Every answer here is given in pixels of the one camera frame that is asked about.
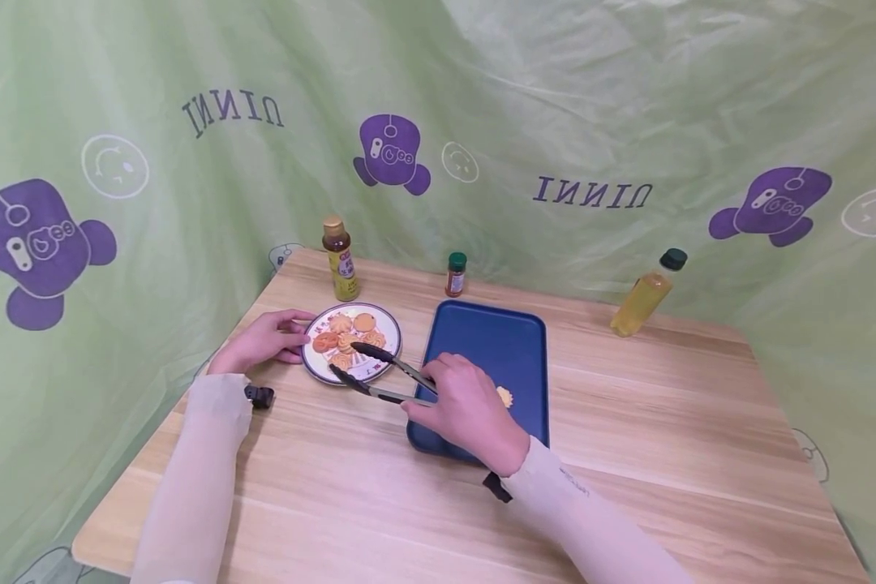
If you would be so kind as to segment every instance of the orange cookie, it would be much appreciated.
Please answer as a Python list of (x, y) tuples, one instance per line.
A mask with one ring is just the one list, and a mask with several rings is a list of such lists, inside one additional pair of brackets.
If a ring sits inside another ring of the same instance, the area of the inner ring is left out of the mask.
[(338, 312), (328, 320), (328, 326), (332, 333), (349, 333), (354, 326), (354, 321), (348, 315)]
[(351, 362), (350, 355), (344, 355), (344, 353), (334, 353), (334, 356), (331, 358), (331, 363), (334, 367), (337, 367), (342, 370), (350, 369)]
[(354, 329), (358, 333), (369, 333), (376, 328), (376, 318), (369, 312), (362, 312), (354, 319)]
[(311, 348), (316, 353), (326, 353), (329, 350), (337, 349), (337, 333), (331, 331), (320, 333), (314, 341), (311, 341)]
[(385, 334), (379, 331), (371, 331), (369, 333), (364, 334), (363, 337), (360, 337), (364, 343), (373, 346), (379, 346), (379, 348), (383, 349), (385, 346)]
[(353, 346), (351, 343), (356, 343), (360, 340), (356, 334), (342, 334), (339, 339), (337, 339), (337, 349), (346, 355), (350, 355), (354, 352)]

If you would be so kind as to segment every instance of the sauce bottle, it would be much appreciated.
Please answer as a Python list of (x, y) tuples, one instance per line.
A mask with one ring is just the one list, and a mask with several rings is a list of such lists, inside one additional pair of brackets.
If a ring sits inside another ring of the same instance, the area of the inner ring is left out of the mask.
[(448, 283), (444, 285), (444, 293), (451, 298), (463, 294), (465, 270), (467, 270), (466, 255), (455, 251), (448, 256)]
[(350, 257), (350, 234), (338, 215), (324, 220), (324, 237), (321, 246), (328, 251), (328, 265), (334, 278), (334, 296), (341, 302), (350, 302), (360, 295), (354, 260)]
[(659, 269), (643, 275), (633, 285), (626, 299), (610, 321), (618, 337), (631, 337), (652, 316), (655, 308), (672, 291), (671, 276), (688, 262), (688, 254), (672, 247), (659, 259)]

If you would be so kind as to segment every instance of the tongs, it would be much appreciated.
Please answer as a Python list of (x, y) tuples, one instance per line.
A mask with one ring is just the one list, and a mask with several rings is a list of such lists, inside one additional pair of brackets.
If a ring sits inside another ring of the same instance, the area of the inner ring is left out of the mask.
[[(359, 352), (361, 355), (372, 357), (373, 359), (376, 359), (376, 361), (381, 361), (382, 363), (391, 363), (393, 365), (396, 365), (396, 367), (399, 367), (400, 370), (402, 370), (402, 373), (405, 373), (409, 377), (412, 377), (413, 380), (428, 388), (428, 391), (431, 391), (432, 393), (437, 395), (436, 384), (434, 384), (432, 380), (422, 375), (418, 369), (410, 367), (410, 365), (402, 362), (398, 357), (393, 355), (393, 353), (390, 353), (387, 350), (383, 350), (379, 348), (379, 346), (370, 345), (369, 343), (357, 342), (351, 343), (350, 345), (353, 346), (354, 350)], [(354, 391), (363, 393), (364, 395), (379, 398), (385, 402), (389, 402), (390, 404), (414, 402), (415, 404), (419, 404), (421, 406), (434, 406), (433, 401), (420, 400), (417, 397), (413, 397), (411, 395), (389, 392), (387, 389), (372, 387), (369, 383), (358, 380), (357, 377), (352, 376), (350, 373), (347, 373), (347, 371), (339, 368), (337, 365), (329, 364), (328, 368), (332, 370), (333, 374), (337, 376), (341, 383), (344, 383), (347, 387), (354, 389)]]

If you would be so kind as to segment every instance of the green plastic sheet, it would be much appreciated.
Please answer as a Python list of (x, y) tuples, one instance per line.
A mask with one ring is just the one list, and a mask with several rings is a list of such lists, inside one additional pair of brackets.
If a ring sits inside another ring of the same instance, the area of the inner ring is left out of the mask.
[(751, 340), (876, 581), (876, 0), (0, 2), (0, 582), (298, 247)]

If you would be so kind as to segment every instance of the hand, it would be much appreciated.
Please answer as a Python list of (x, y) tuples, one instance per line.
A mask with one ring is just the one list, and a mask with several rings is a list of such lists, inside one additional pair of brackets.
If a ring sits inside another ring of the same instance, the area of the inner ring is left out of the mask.
[(313, 320), (315, 315), (302, 310), (280, 310), (259, 315), (246, 329), (230, 339), (217, 352), (208, 369), (209, 375), (247, 373), (258, 363), (276, 359), (283, 363), (301, 363), (300, 346), (310, 342), (305, 327), (296, 320)]
[(442, 353), (422, 367), (422, 374), (436, 382), (438, 403), (428, 407), (403, 401), (412, 422), (467, 450), (500, 477), (522, 468), (529, 435), (510, 416), (483, 369), (461, 355)]

